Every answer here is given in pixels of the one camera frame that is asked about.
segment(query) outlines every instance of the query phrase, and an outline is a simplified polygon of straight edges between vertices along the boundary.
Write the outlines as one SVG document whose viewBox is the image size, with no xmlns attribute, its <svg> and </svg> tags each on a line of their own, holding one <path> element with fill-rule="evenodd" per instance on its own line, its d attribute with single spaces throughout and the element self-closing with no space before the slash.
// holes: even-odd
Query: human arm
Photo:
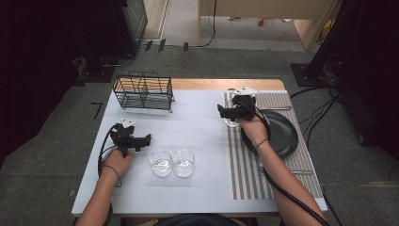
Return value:
<svg viewBox="0 0 399 226">
<path fill-rule="evenodd" d="M 115 184 L 120 182 L 119 177 L 129 169 L 132 159 L 129 153 L 123 157 L 119 150 L 111 152 L 103 164 L 93 195 L 75 225 L 103 225 L 105 223 Z"/>
<path fill-rule="evenodd" d="M 237 120 L 244 128 L 247 136 L 257 147 L 263 167 L 270 178 L 283 189 L 308 205 L 314 212 L 324 218 L 323 213 L 311 193 L 284 165 L 279 156 L 273 150 L 269 142 L 264 141 L 268 134 L 260 119 L 254 117 L 252 121 Z M 320 225 L 320 223 L 303 210 L 299 205 L 289 200 L 285 195 L 273 187 L 273 194 L 279 214 L 286 225 Z"/>
</svg>

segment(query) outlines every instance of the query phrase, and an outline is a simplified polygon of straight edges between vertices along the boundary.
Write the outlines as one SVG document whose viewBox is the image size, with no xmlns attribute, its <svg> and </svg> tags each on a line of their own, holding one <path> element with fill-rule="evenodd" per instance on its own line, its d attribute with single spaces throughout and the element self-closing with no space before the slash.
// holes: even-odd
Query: dish rack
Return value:
<svg viewBox="0 0 399 226">
<path fill-rule="evenodd" d="M 118 76 L 113 90 L 123 109 L 163 109 L 172 113 L 171 104 L 175 99 L 170 77 L 161 77 L 158 73 L 129 72 Z"/>
</svg>

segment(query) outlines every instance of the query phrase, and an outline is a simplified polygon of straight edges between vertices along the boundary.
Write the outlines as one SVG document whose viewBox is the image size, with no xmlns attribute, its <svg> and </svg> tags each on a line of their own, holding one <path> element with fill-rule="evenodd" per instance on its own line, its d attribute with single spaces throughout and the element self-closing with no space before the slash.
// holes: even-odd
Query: table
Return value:
<svg viewBox="0 0 399 226">
<path fill-rule="evenodd" d="M 305 50 L 309 50 L 335 9 L 338 0 L 217 0 L 215 16 L 294 19 Z M 201 45 L 201 16 L 214 16 L 215 0 L 198 0 L 198 42 Z"/>
<path fill-rule="evenodd" d="M 283 93 L 282 82 L 260 79 L 172 79 L 172 86 L 176 99 L 171 106 L 173 113 L 153 109 L 122 110 L 115 95 L 110 94 L 72 214 L 82 214 L 94 190 L 98 179 L 97 157 L 106 132 L 120 118 L 133 118 L 136 120 L 134 136 L 144 137 L 151 133 L 152 143 L 150 147 L 134 153 L 132 166 L 122 177 L 123 186 L 115 188 L 112 199 L 115 216 L 167 218 L 182 213 L 217 213 L 243 218 L 276 215 L 277 206 L 272 199 L 235 200 L 229 195 L 227 127 L 220 119 L 216 105 L 223 104 L 223 92 L 226 89 L 248 86 Z M 112 146 L 110 139 L 105 147 L 109 146 Z M 157 177 L 146 161 L 147 154 L 156 146 L 194 148 L 194 173 L 188 178 L 180 178 L 174 172 L 165 178 Z M 316 201 L 323 211 L 327 210 L 323 198 Z"/>
</svg>

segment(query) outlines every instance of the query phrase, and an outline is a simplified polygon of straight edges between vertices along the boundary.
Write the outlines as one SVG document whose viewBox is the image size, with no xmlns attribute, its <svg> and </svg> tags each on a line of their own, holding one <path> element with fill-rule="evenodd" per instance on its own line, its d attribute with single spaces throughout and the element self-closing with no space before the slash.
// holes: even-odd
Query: hand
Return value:
<svg viewBox="0 0 399 226">
<path fill-rule="evenodd" d="M 128 153 L 126 157 L 123 157 L 122 152 L 118 149 L 114 149 L 105 159 L 104 165 L 107 165 L 113 169 L 115 169 L 118 175 L 121 177 L 125 172 L 129 169 L 130 164 L 132 163 L 133 156 Z M 108 167 L 103 167 L 102 175 L 104 174 L 116 174 L 112 169 Z"/>
<path fill-rule="evenodd" d="M 256 112 L 256 114 L 262 117 L 262 113 Z M 263 140 L 268 138 L 266 128 L 258 117 L 254 116 L 251 121 L 242 119 L 237 119 L 236 121 L 241 125 L 241 127 L 243 127 L 248 138 L 252 141 L 253 146 L 257 146 Z"/>
</svg>

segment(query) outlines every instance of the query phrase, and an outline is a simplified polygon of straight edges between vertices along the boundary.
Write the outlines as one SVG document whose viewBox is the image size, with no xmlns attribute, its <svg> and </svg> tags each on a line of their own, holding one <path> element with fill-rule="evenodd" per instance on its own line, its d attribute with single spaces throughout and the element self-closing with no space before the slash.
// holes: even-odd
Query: gray carpet floor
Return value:
<svg viewBox="0 0 399 226">
<path fill-rule="evenodd" d="M 115 75 L 142 71 L 172 78 L 273 78 L 293 94 L 303 88 L 296 85 L 290 63 L 308 63 L 313 55 L 199 48 L 183 52 L 183 47 L 171 46 L 158 52 L 153 47 L 147 52 L 140 49 Z M 72 225 L 74 194 L 111 89 L 112 82 L 72 87 L 40 133 L 7 158 L 0 171 L 0 225 Z M 298 120 L 307 119 L 329 98 L 328 89 L 296 96 L 292 102 Z M 98 106 L 92 102 L 104 103 L 96 119 Z M 321 187 L 343 225 L 399 225 L 399 186 L 387 183 L 399 180 L 399 164 L 378 147 L 359 146 L 358 135 L 352 116 L 340 103 L 314 128 L 309 152 Z M 338 225 L 331 211 L 327 219 Z M 279 224 L 277 218 L 258 221 Z M 117 218 L 111 222 L 118 224 Z"/>
</svg>

